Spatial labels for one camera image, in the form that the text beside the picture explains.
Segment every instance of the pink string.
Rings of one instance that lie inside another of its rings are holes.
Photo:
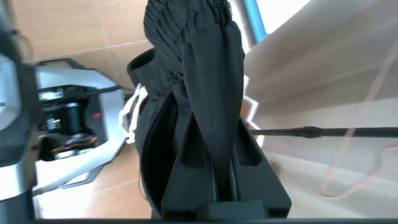
[[[322,180],[321,187],[320,187],[320,194],[322,197],[330,199],[330,200],[337,200],[337,199],[342,199],[342,198],[348,197],[348,196],[352,195],[353,193],[357,192],[361,187],[363,187],[365,184],[367,184],[376,175],[377,172],[379,172],[380,168],[382,167],[383,156],[389,152],[398,150],[398,146],[385,147],[383,150],[381,150],[378,158],[376,159],[375,166],[369,171],[369,173],[367,175],[365,175],[364,177],[362,177],[361,179],[359,179],[357,181],[357,183],[355,183],[352,187],[350,187],[346,192],[343,192],[342,194],[339,194],[339,195],[327,195],[326,194],[326,188],[328,187],[328,183],[331,180],[333,172],[340,164],[340,162],[343,158],[344,152],[351,142],[351,138],[353,137],[356,127],[358,127],[359,122],[365,117],[370,104],[373,102],[378,91],[380,90],[380,88],[384,82],[384,79],[386,78],[386,76],[388,74],[388,71],[390,70],[393,62],[397,58],[397,55],[398,55],[398,39],[395,41],[394,45],[391,47],[386,60],[384,61],[379,73],[376,75],[376,78],[373,81],[370,91],[368,92],[367,96],[365,97],[362,107],[358,113],[358,116],[356,118],[354,126],[347,130],[347,132],[343,138],[343,142],[341,143],[340,149],[338,150],[338,153],[337,153],[337,156],[336,156],[336,159],[335,159],[333,165],[331,167],[329,167],[325,178]]]

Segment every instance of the black pole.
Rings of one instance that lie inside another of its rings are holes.
[[[291,129],[251,130],[253,135],[294,136],[303,138],[343,137],[348,128],[303,127]],[[353,137],[398,138],[398,128],[356,128]]]

